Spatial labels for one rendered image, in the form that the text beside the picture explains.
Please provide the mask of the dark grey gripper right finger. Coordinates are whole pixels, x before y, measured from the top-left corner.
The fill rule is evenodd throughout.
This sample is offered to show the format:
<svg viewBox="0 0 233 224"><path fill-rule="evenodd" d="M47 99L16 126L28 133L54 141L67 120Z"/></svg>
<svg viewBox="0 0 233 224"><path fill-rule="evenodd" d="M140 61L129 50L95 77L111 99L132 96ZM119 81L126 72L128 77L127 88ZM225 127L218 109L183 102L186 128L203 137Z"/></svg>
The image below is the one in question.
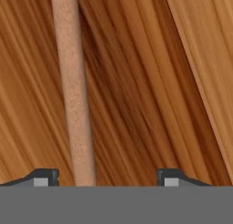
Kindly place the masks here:
<svg viewBox="0 0 233 224"><path fill-rule="evenodd" d="M158 187L209 187L209 184L190 178L179 168L159 168L157 170Z"/></svg>

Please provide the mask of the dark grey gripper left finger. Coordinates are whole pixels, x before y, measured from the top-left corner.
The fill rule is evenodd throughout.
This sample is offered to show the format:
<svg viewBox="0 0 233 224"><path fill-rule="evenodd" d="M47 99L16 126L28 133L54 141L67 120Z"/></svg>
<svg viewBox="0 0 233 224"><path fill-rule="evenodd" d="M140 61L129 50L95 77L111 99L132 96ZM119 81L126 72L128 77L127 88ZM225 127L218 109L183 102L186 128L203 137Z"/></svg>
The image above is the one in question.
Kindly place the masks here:
<svg viewBox="0 0 233 224"><path fill-rule="evenodd" d="M57 187L59 170L57 168L36 168L23 178L0 184L0 187Z"/></svg>

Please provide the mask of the wooden drawer front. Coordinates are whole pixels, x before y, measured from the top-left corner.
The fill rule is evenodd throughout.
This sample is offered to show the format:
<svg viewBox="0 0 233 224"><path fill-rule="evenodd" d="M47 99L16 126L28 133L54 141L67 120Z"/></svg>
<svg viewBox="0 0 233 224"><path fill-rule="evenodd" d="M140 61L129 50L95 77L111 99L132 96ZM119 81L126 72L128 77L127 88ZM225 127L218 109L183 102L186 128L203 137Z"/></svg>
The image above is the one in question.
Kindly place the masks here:
<svg viewBox="0 0 233 224"><path fill-rule="evenodd" d="M77 0L97 182L180 168L233 186L167 0ZM0 0L0 183L75 185L52 0Z"/></svg>

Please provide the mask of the light wooden cabinet panel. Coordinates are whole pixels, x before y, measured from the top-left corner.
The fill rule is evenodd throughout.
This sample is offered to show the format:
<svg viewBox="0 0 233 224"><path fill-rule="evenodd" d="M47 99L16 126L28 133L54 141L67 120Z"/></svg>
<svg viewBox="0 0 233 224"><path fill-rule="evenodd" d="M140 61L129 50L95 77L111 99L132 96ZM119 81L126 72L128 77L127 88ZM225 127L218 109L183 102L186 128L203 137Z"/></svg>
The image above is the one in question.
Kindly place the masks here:
<svg viewBox="0 0 233 224"><path fill-rule="evenodd" d="M167 0L233 182L233 0Z"/></svg>

